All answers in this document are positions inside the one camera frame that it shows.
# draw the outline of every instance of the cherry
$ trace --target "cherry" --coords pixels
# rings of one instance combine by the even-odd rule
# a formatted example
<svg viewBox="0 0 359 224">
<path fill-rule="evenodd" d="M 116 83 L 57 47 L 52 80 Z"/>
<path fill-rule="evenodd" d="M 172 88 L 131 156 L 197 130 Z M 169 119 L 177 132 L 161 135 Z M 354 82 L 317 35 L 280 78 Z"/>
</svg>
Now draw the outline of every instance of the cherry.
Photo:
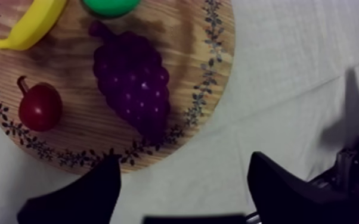
<svg viewBox="0 0 359 224">
<path fill-rule="evenodd" d="M 24 98 L 21 100 L 18 116 L 26 127 L 37 132 L 54 128 L 63 113 L 63 103 L 55 88 L 47 83 L 40 83 L 27 89 L 25 76 L 17 84 Z"/>
</svg>

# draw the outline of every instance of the floral border pattern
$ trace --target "floral border pattern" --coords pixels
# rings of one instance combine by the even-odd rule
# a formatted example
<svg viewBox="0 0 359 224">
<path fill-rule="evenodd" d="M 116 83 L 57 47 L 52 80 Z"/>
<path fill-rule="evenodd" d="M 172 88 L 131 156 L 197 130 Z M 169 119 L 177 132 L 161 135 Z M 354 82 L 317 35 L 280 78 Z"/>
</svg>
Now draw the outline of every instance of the floral border pattern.
<svg viewBox="0 0 359 224">
<path fill-rule="evenodd" d="M 221 48 L 222 41 L 219 41 L 219 36 L 224 32 L 221 26 L 222 21 L 219 18 L 217 10 L 220 8 L 219 0 L 205 0 L 203 10 L 206 11 L 205 21 L 209 26 L 205 29 L 207 38 L 204 43 L 209 45 L 213 55 L 207 63 L 200 65 L 204 71 L 203 78 L 199 85 L 194 87 L 197 92 L 192 94 L 193 106 L 188 108 L 184 113 L 186 121 L 183 125 L 174 125 L 171 127 L 163 142 L 159 144 L 152 144 L 146 139 L 140 141 L 134 140 L 132 145 L 125 150 L 124 154 L 115 154 L 114 149 L 109 149 L 109 154 L 115 154 L 120 157 L 121 163 L 129 163 L 131 166 L 135 165 L 136 159 L 141 159 L 141 155 L 153 155 L 154 151 L 159 151 L 164 144 L 176 144 L 177 140 L 184 136 L 184 128 L 197 126 L 199 117 L 204 116 L 203 106 L 206 105 L 205 97 L 207 94 L 212 94 L 211 85 L 217 85 L 214 79 L 216 71 L 214 70 L 215 63 L 221 63 L 221 53 L 225 51 Z M 20 122 L 15 122 L 8 117 L 9 108 L 0 101 L 0 118 L 2 119 L 2 127 L 5 134 L 19 139 L 22 146 L 34 150 L 39 159 L 46 161 L 58 161 L 60 166 L 75 167 L 75 166 L 96 166 L 107 154 L 98 155 L 94 150 L 74 152 L 66 149 L 64 152 L 57 151 L 48 146 L 47 142 L 41 141 L 36 136 L 33 136 L 27 128 Z"/>
</svg>

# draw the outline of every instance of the wooden plate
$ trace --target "wooden plate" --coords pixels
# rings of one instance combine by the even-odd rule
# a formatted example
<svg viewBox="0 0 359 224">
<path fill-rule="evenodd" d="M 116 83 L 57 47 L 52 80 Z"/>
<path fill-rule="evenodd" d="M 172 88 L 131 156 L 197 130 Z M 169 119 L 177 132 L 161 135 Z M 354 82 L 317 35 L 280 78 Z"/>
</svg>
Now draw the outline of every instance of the wooden plate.
<svg viewBox="0 0 359 224">
<path fill-rule="evenodd" d="M 0 38 L 9 34 L 33 0 L 0 0 Z M 0 51 L 0 126 L 25 152 L 69 172 L 85 173 L 108 153 L 121 156 L 122 171 L 147 167 L 172 154 L 211 116 L 227 83 L 234 55 L 230 0 L 142 0 L 135 11 L 103 20 L 116 33 L 149 38 L 171 74 L 172 112 L 164 142 L 151 144 L 108 108 L 92 73 L 98 40 L 87 34 L 95 20 L 80 0 L 69 0 L 56 26 L 28 51 Z M 64 114 L 53 130 L 24 127 L 16 86 L 53 85 Z"/>
</svg>

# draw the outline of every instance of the table surface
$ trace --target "table surface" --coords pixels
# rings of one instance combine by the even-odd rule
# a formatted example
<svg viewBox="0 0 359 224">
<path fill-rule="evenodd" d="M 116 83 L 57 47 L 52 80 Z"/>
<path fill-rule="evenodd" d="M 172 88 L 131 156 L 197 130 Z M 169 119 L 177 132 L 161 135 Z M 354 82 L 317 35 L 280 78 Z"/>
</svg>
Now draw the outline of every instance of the table surface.
<svg viewBox="0 0 359 224">
<path fill-rule="evenodd" d="M 145 214 L 250 213 L 250 155 L 262 151 L 309 180 L 359 134 L 359 1 L 233 0 L 236 53 L 202 131 L 167 159 L 122 176 L 112 223 Z M 78 176 L 36 161 L 0 129 L 0 223 L 29 197 Z"/>
</svg>

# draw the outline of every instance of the cherry stem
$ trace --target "cherry stem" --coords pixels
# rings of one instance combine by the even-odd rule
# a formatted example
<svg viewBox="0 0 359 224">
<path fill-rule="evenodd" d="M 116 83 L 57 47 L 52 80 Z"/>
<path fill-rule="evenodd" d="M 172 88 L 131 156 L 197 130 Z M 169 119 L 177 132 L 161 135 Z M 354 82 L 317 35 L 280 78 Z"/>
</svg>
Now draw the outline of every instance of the cherry stem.
<svg viewBox="0 0 359 224">
<path fill-rule="evenodd" d="M 25 83 L 25 78 L 26 76 L 21 76 L 17 80 L 17 85 L 20 88 L 23 95 L 26 95 L 26 93 L 28 92 L 28 86 Z"/>
</svg>

